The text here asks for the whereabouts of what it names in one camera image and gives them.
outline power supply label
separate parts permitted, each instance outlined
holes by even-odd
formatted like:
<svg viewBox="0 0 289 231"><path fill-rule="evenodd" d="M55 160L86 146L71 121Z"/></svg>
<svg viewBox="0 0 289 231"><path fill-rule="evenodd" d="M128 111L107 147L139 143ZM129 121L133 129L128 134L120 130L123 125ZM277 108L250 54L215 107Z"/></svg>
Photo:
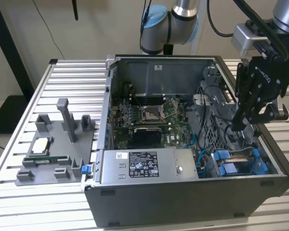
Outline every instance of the power supply label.
<svg viewBox="0 0 289 231"><path fill-rule="evenodd" d="M133 152L129 158L130 177L158 177L157 152Z"/></svg>

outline metal slotted platform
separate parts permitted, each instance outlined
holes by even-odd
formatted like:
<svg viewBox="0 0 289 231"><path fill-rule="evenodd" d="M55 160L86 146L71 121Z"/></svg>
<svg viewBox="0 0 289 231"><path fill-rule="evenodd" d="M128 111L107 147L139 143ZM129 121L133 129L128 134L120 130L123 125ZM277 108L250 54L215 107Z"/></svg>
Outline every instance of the metal slotted platform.
<svg viewBox="0 0 289 231"><path fill-rule="evenodd" d="M226 60L234 75L238 62L239 60ZM92 143L94 154L105 81L104 61L59 61L56 65L48 66L0 159L0 231L103 230L96 227L79 183L17 187L14 181L25 157L24 153L33 139L37 115L49 113L51 120L62 119L55 106L59 97L69 99L68 108L76 119L83 114L90 114L96 121ZM267 127L289 160L289 120L271 123ZM126 230L289 230L289 190L281 197L266 200L250 218Z"/></svg>

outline ur robot arm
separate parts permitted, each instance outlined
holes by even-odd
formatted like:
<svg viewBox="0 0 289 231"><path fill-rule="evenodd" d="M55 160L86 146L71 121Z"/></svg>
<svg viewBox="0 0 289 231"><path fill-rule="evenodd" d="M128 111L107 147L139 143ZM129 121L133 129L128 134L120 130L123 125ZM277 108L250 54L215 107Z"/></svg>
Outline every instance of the ur robot arm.
<svg viewBox="0 0 289 231"><path fill-rule="evenodd" d="M270 20L261 19L244 0L233 1L250 20L236 26L232 44L242 56L252 59L237 67L237 110L231 129L241 131L248 123L286 120L288 111L278 98L285 96L289 85L289 0L277 1ZM141 49L159 54L164 44L184 44L196 32L195 0L177 0L171 12L163 6L151 6L144 14Z"/></svg>
<svg viewBox="0 0 289 231"><path fill-rule="evenodd" d="M263 124L288 118L288 110L278 98L285 96L289 85L289 0L278 0L274 18L265 21L243 0L234 2L250 20L236 26L232 44L241 55L252 56L249 64L237 67L238 108L232 130L240 131L247 121Z"/></svg>

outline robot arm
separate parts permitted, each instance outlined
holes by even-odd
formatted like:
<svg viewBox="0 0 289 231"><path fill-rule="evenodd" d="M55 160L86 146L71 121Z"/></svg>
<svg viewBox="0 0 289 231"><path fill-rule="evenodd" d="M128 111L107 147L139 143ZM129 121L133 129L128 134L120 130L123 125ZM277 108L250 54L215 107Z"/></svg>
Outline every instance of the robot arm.
<svg viewBox="0 0 289 231"><path fill-rule="evenodd" d="M288 111L278 97L284 97L289 85L289 0L279 0L274 19L263 21L243 0L234 0L251 19L236 26L232 43L241 55L253 55L249 64L237 67L238 108L232 130L251 124L285 120Z"/></svg>

